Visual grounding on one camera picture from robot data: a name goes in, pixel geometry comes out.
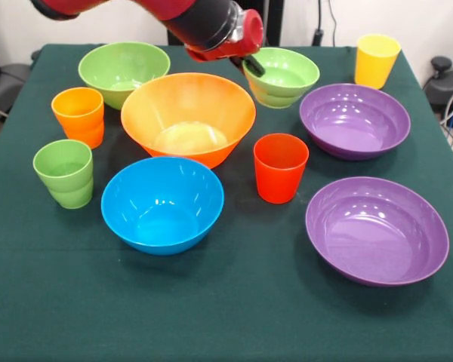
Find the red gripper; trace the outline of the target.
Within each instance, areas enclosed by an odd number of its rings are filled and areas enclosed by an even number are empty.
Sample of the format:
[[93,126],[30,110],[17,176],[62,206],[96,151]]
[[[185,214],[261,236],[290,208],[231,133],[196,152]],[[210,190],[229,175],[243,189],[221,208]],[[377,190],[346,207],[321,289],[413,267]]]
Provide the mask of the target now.
[[186,46],[186,52],[199,62],[208,62],[232,57],[243,57],[243,63],[253,75],[264,75],[265,69],[252,56],[259,51],[263,43],[263,23],[255,10],[240,10],[233,23],[233,30],[208,51],[197,51]]

